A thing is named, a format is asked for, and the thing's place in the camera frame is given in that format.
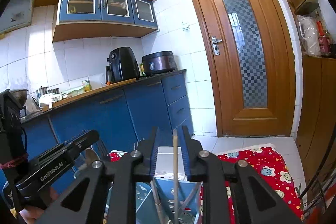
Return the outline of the left hand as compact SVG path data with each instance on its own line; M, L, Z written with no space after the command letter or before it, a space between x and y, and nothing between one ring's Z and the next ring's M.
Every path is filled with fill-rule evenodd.
M50 198L52 201L58 198L58 193L52 187L50 187ZM23 210L21 210L20 216L27 224L34 224L35 221L44 213L45 211L41 208L34 206L27 206Z

